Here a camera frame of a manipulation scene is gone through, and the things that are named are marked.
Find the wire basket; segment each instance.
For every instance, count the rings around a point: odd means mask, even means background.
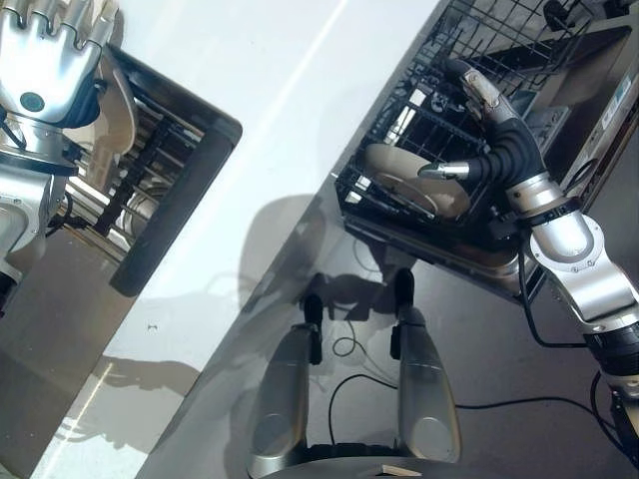
[[[579,0],[452,0],[391,90],[335,186],[343,212],[421,229],[455,231],[480,219],[499,199],[488,185],[464,185],[470,208],[444,220],[366,175],[370,144],[400,147],[430,162],[451,162],[482,153],[486,143],[448,83],[441,64],[463,59],[490,79],[523,116],[548,78],[570,61],[592,15]]]

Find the beige bowl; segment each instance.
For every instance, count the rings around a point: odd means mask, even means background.
[[[369,145],[364,152],[367,177],[401,200],[408,200],[442,218],[456,218],[470,208],[470,198],[454,180],[420,178],[417,172],[430,162],[390,145]]]

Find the black wire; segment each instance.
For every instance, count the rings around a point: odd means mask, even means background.
[[[73,212],[73,197],[69,192],[64,192],[64,197],[67,199],[67,211],[64,212],[62,219],[54,227],[47,231],[45,238],[48,238],[55,232],[58,232],[71,218],[71,213]]]
[[[588,174],[592,171],[593,167],[595,166],[595,163],[596,163],[596,160],[593,158],[591,160],[588,160],[586,163],[584,163],[581,166],[581,168],[579,168],[579,170],[577,170],[577,173],[575,173],[572,176],[572,178],[570,179],[570,182],[568,182],[568,185],[566,185],[566,190],[564,191],[565,195],[570,193],[572,190],[577,188],[586,180],[586,178],[588,177]]]
[[[346,379],[344,379],[340,384],[337,385],[337,387],[334,389],[334,391],[332,392],[332,395],[330,396],[330,401],[328,402],[328,434],[330,435],[330,444],[335,444],[335,438],[334,438],[334,434],[332,431],[332,406],[334,404],[335,398],[337,396],[337,393],[339,392],[339,390],[341,389],[342,386],[344,386],[347,382],[352,381],[353,379],[357,379],[363,377],[365,379],[370,379],[373,382],[376,382],[377,384],[381,384],[382,386],[388,387],[390,389],[396,390],[397,386],[390,384],[388,382],[382,381],[380,379],[377,379],[375,377],[369,376],[368,374],[354,374],[352,376],[347,377]],[[548,402],[548,401],[554,401],[554,402],[563,402],[565,404],[570,404],[572,406],[578,407],[579,409],[581,409],[584,412],[587,412],[588,414],[594,416],[594,418],[597,420],[597,423],[599,424],[599,426],[605,431],[606,436],[611,439],[611,441],[614,441],[613,443],[615,445],[617,445],[617,441],[614,439],[614,437],[612,436],[612,434],[610,433],[610,431],[608,431],[608,429],[606,429],[606,426],[614,429],[614,425],[611,424],[610,422],[606,421],[605,419],[603,419],[600,415],[598,410],[596,409],[596,403],[593,405],[592,410],[588,409],[586,406],[584,406],[583,404],[581,404],[580,402],[577,401],[573,401],[572,399],[568,399],[567,397],[560,397],[560,396],[538,396],[538,397],[527,397],[527,398],[523,398],[523,399],[513,399],[510,401],[500,401],[500,402],[492,402],[492,403],[488,403],[488,404],[455,404],[455,407],[457,409],[467,409],[467,410],[471,410],[471,411],[479,411],[479,410],[485,410],[485,409],[494,409],[494,408],[498,408],[498,407],[505,407],[505,406],[513,406],[516,404],[527,404],[527,403],[531,403],[531,402]]]
[[[368,271],[368,272],[379,272],[379,269],[373,269],[372,267],[368,267],[366,266],[363,261],[361,260],[361,258],[359,257],[359,253],[357,252],[357,243],[359,242],[358,239],[355,239],[352,242],[352,255],[355,257],[355,260],[357,261],[357,264],[359,264],[359,267],[361,267],[364,271]]]
[[[328,434],[330,435],[330,444],[332,445],[335,445],[335,437],[332,433],[332,404],[334,403],[335,397],[337,396],[337,392],[341,389],[341,387],[344,386],[347,382],[352,381],[354,379],[358,379],[359,377],[365,377],[366,379],[370,379],[371,381],[376,382],[377,384],[381,384],[382,386],[389,387],[390,389],[395,389],[395,390],[397,389],[397,386],[393,386],[392,384],[384,382],[375,377],[369,376],[368,374],[354,374],[353,376],[347,377],[340,384],[338,384],[337,387],[332,392],[332,395],[330,396],[330,401],[328,402]]]
[[[27,148],[27,142],[24,140],[20,140],[16,135],[11,131],[9,125],[5,122],[7,120],[7,111],[0,105],[0,129],[9,137],[9,139],[16,144],[20,150],[24,150]]]
[[[528,322],[528,328],[530,334],[534,338],[535,342],[542,347],[548,347],[552,349],[576,349],[587,347],[585,342],[546,342],[537,332],[537,326],[535,326],[535,319],[532,315],[532,308],[530,307],[530,296],[528,295],[528,285],[526,284],[526,269],[525,269],[525,248],[524,242],[521,243],[519,248],[519,255],[517,262],[519,265],[519,288],[521,289],[521,305],[526,315],[526,321]]]
[[[552,402],[552,401],[554,401],[554,402],[563,402],[563,403],[570,404],[572,406],[578,407],[582,411],[587,412],[588,414],[593,416],[595,419],[597,419],[597,415],[591,409],[588,409],[586,406],[584,406],[580,402],[573,401],[572,399],[568,399],[567,397],[561,397],[561,396],[526,397],[524,399],[513,399],[511,401],[500,401],[500,402],[493,402],[493,403],[489,403],[489,404],[476,404],[476,405],[456,404],[455,407],[457,409],[468,409],[468,410],[471,410],[471,411],[481,411],[481,410],[484,410],[484,409],[493,409],[493,408],[504,407],[504,406],[514,406],[514,405],[517,405],[517,404],[528,404],[528,403],[531,403],[531,402]],[[602,421],[603,421],[603,423],[606,426],[608,426],[608,427],[610,427],[612,429],[615,428],[614,424],[612,424],[611,422],[606,421],[603,418],[602,418]]]
[[[350,321],[347,321],[346,323],[348,324],[348,327],[350,328],[352,337],[342,336],[337,338],[332,344],[332,353],[337,357],[347,357],[355,352],[355,349],[357,348],[357,346],[361,347],[364,353],[366,353],[366,350],[364,349],[364,347],[359,343],[359,341],[357,341],[357,337],[355,335],[355,328],[352,327],[352,323]],[[350,341],[350,349],[347,352],[337,352],[337,345],[341,343],[342,341]]]
[[[617,448],[619,452],[621,452],[628,460],[632,463],[633,466],[639,469],[639,463],[635,461],[629,454],[626,454],[621,443],[612,435],[612,433],[606,429],[605,424],[606,421],[599,414],[599,407],[597,406],[597,385],[599,385],[599,380],[601,379],[601,372],[597,371],[595,376],[592,378],[592,383],[590,384],[590,407],[592,408],[593,415],[597,420],[597,424],[599,424],[599,428],[601,432],[603,432],[606,438],[610,441],[610,443]]]

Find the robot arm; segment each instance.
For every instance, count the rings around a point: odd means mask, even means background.
[[[558,284],[601,366],[613,398],[639,433],[639,294],[606,254],[601,227],[582,215],[545,170],[539,150],[508,101],[478,71],[459,60],[447,70],[471,100],[491,150],[469,162],[430,165],[427,178],[491,181],[504,187],[528,232],[527,249]]]
[[[76,174],[63,159],[62,129],[89,125],[100,113],[94,72],[118,8],[108,0],[89,29],[92,0],[0,4],[2,308],[44,254],[45,229]]]

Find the white countertop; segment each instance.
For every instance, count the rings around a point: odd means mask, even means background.
[[[137,475],[438,2],[120,3],[123,50],[244,132],[70,408],[39,479]],[[281,214],[256,227],[274,202]],[[260,260],[245,264],[249,236]],[[180,388],[117,387],[115,359],[178,364],[185,377]],[[113,439],[128,432],[135,440]]]

